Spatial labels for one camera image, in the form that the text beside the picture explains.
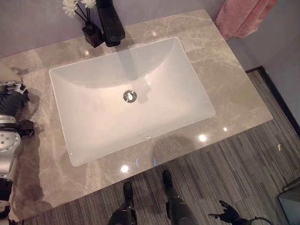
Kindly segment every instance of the black vase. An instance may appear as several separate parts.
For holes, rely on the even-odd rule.
[[[87,21],[82,31],[86,40],[94,48],[96,48],[104,42],[101,29],[92,21]]]

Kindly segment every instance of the sink drain stopper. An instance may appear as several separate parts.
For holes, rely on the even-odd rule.
[[[136,101],[136,98],[137,98],[136,92],[133,90],[127,90],[123,94],[123,99],[125,100],[125,102],[128,103],[132,103]]]

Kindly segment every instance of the baseboard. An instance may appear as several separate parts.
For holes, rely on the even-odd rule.
[[[266,70],[262,66],[260,66],[260,67],[256,67],[256,68],[247,70],[246,73],[250,73],[250,72],[253,72],[253,71],[258,71],[259,74],[262,76],[263,80],[266,82],[266,84],[267,84],[268,88],[270,89],[271,93],[275,97],[275,99],[278,102],[279,106],[281,107],[282,111],[285,113],[287,119],[289,120],[292,127],[296,131],[298,137],[300,138],[300,126],[297,123],[296,119],[294,118],[294,116],[293,116],[292,112],[290,111],[289,107],[287,107],[285,101],[283,100],[283,98],[282,98],[281,94],[279,93],[279,91],[277,90],[275,84],[273,83],[273,81],[271,80],[269,75],[267,74]]]

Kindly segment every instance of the black faucet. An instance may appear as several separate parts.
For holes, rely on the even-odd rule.
[[[113,0],[96,0],[103,37],[108,47],[117,46],[125,38],[125,31],[113,7]]]

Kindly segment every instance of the gray wall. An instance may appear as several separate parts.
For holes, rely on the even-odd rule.
[[[114,0],[123,25],[205,8],[215,18],[224,0]],[[98,21],[94,11],[92,17]],[[0,0],[0,58],[82,36],[83,23],[62,0]]]
[[[256,33],[228,44],[245,70],[264,66],[300,124],[300,1],[279,0]]]

